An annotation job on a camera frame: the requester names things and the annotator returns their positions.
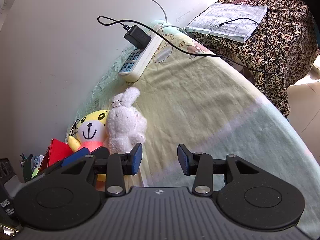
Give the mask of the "yellow tiger plush toy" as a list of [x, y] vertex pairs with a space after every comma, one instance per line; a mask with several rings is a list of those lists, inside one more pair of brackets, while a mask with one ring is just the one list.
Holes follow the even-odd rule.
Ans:
[[106, 132], [108, 113], [108, 110], [99, 110], [80, 119], [76, 126], [75, 135], [69, 136], [67, 139], [67, 143], [73, 153], [84, 147], [88, 148], [91, 153], [101, 146], [106, 146], [108, 139]]

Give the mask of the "white plush bunny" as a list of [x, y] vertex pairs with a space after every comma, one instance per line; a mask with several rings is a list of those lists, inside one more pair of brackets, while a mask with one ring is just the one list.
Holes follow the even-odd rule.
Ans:
[[129, 153], [137, 143], [145, 142], [147, 119], [133, 107], [139, 95], [138, 88], [130, 87], [112, 99], [106, 121], [110, 153]]

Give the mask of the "red cardboard box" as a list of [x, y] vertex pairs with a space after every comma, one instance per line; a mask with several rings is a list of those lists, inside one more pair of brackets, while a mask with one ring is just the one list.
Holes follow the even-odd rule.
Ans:
[[67, 158], [71, 154], [73, 154], [73, 151], [68, 144], [57, 139], [52, 139], [39, 168], [39, 172], [47, 169], [62, 159]]

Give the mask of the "black eyeglasses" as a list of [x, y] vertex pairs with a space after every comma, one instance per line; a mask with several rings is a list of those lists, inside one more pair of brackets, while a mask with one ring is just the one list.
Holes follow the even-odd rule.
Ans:
[[73, 125], [72, 125], [72, 127], [71, 127], [71, 129], [70, 129], [70, 131], [69, 131], [69, 136], [75, 135], [75, 133], [76, 133], [76, 126], [77, 126], [77, 124], [79, 123], [79, 121], [80, 121], [79, 118], [77, 118], [77, 119], [75, 120], [75, 122], [73, 123]]

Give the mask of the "green cartoon bed sheet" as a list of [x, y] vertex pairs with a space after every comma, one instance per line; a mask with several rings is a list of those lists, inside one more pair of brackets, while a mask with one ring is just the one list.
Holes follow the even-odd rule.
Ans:
[[185, 54], [196, 42], [167, 28], [140, 79], [134, 106], [148, 121], [143, 159], [126, 187], [191, 187], [177, 146], [222, 159], [235, 154], [298, 188], [305, 210], [298, 227], [319, 237], [319, 165], [276, 107], [245, 77], [216, 57]]

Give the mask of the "white power strip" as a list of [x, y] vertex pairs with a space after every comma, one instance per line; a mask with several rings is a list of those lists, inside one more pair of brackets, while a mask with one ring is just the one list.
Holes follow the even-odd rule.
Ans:
[[121, 66], [118, 75], [129, 83], [138, 81], [162, 40], [158, 35], [151, 35], [151, 41], [145, 49], [136, 49], [129, 54]]

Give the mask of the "black power adapter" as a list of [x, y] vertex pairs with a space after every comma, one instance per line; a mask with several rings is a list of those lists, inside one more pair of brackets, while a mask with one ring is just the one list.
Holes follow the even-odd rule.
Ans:
[[144, 50], [151, 41], [151, 37], [137, 25], [132, 27], [124, 25], [124, 29], [126, 30], [124, 38], [138, 49]]

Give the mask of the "brown patterned cloth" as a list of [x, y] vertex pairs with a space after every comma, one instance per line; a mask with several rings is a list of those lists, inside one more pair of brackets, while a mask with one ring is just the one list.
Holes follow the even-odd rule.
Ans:
[[267, 13], [245, 43], [194, 33], [212, 52], [235, 56], [250, 68], [254, 85], [280, 113], [290, 113], [287, 88], [302, 79], [317, 56], [315, 20], [301, 0], [219, 0], [266, 6]]

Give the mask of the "white paper notebook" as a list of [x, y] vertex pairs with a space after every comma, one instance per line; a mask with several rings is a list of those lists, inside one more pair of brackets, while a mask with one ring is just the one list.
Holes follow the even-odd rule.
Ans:
[[187, 26], [189, 33], [212, 35], [245, 43], [267, 13], [266, 6], [214, 3]]

